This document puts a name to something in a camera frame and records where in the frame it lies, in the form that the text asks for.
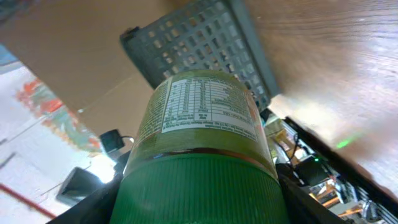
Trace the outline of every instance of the red pole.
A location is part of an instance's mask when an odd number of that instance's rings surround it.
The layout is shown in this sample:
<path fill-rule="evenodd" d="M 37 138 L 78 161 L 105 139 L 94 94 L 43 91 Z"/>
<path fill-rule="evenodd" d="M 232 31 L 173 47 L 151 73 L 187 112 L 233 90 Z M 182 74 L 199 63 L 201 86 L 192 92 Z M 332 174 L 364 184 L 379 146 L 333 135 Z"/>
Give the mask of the red pole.
<path fill-rule="evenodd" d="M 37 203 L 29 200 L 28 198 L 24 197 L 20 193 L 18 193 L 16 191 L 13 191 L 9 187 L 5 186 L 4 184 L 0 184 L 0 189 L 5 191 L 9 195 L 11 195 L 13 198 L 16 198 L 19 201 L 21 201 L 22 203 L 24 203 L 24 204 L 36 209 L 38 212 L 40 212 L 41 214 L 45 215 L 46 217 L 49 217 L 51 219 L 54 219 L 54 218 L 57 217 L 56 215 L 52 214 L 50 211 L 42 208 L 40 205 L 38 205 Z"/>

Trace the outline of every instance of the wooden table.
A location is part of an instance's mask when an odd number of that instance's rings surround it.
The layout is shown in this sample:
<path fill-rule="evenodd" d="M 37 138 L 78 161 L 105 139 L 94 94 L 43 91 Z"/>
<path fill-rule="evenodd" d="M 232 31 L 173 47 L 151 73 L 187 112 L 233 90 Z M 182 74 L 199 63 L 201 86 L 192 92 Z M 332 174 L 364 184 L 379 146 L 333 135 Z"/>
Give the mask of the wooden table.
<path fill-rule="evenodd" d="M 245 0 L 290 116 L 398 196 L 396 0 Z"/>

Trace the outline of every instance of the plastic basket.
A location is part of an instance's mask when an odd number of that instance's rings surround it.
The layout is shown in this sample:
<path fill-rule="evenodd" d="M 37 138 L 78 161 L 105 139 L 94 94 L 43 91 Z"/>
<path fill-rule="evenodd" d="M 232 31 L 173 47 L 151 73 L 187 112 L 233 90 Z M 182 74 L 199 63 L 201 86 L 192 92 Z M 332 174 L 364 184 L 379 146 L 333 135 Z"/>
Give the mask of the plastic basket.
<path fill-rule="evenodd" d="M 259 110 L 279 93 L 241 1 L 202 0 L 121 35 L 121 43 L 156 88 L 178 72 L 222 70 L 252 90 Z"/>

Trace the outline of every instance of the wooden surface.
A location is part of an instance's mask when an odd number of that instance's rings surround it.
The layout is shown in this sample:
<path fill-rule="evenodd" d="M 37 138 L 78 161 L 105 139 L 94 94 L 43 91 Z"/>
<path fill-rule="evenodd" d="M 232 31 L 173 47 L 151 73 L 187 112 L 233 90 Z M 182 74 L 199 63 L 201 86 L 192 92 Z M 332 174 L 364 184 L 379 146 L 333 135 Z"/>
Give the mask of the wooden surface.
<path fill-rule="evenodd" d="M 245 2 L 283 92 L 271 109 L 397 198 L 397 1 Z"/>

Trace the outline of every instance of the nutrition facts label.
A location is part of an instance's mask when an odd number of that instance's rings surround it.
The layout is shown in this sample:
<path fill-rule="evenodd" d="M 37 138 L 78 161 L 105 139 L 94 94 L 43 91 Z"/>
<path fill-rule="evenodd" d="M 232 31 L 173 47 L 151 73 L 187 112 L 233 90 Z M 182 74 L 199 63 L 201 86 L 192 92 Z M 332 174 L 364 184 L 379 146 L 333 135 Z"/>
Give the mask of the nutrition facts label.
<path fill-rule="evenodd" d="M 165 109 L 162 133 L 186 128 L 231 131 L 257 141 L 242 90 L 215 78 L 173 82 Z"/>

